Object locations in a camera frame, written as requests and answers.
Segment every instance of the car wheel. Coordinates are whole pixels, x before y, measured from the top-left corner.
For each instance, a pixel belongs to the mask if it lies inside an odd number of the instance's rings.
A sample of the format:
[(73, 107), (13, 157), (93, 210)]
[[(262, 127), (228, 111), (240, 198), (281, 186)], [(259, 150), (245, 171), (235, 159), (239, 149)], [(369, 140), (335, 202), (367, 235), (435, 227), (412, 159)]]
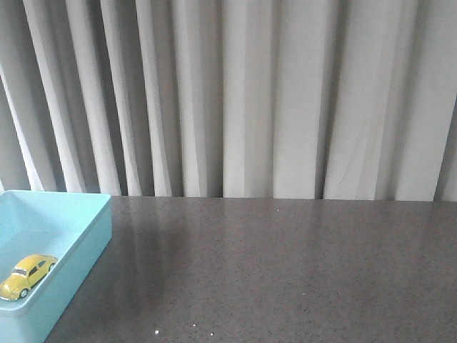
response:
[(19, 294), (19, 299), (25, 298), (28, 293), (29, 293), (29, 290), (27, 288), (22, 289), (21, 293)]

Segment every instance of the plastic container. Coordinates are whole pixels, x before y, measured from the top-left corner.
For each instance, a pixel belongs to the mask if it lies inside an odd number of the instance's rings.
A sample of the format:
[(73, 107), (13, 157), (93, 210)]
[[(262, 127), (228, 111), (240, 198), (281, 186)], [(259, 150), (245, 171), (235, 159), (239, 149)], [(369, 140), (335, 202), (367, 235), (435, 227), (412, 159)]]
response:
[(30, 254), (59, 259), (27, 297), (0, 300), (0, 335), (6, 342), (43, 342), (110, 238), (109, 195), (31, 191), (0, 195), (0, 281)]

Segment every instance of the white curtain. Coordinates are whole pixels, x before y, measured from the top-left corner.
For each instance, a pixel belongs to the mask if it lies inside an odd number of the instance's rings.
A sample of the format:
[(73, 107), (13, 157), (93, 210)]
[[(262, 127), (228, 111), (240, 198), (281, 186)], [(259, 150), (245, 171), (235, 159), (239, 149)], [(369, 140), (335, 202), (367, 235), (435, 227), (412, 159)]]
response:
[(457, 200), (455, 0), (0, 5), (0, 192)]

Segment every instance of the countertop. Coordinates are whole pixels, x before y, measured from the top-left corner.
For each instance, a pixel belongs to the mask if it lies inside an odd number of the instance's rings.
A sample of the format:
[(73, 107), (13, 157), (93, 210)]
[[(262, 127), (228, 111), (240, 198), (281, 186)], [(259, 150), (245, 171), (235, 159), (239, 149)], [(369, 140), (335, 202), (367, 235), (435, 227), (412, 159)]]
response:
[(69, 342), (457, 341), (457, 203), (113, 197)]

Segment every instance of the model car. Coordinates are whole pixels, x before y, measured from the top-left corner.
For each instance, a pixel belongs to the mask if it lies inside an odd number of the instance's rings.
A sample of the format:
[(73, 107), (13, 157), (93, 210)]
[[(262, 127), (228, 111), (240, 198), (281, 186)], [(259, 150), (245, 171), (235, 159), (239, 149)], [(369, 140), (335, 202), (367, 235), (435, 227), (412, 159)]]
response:
[(33, 254), (22, 259), (11, 272), (8, 279), (0, 283), (0, 298), (16, 301), (27, 296), (54, 267), (57, 258)]

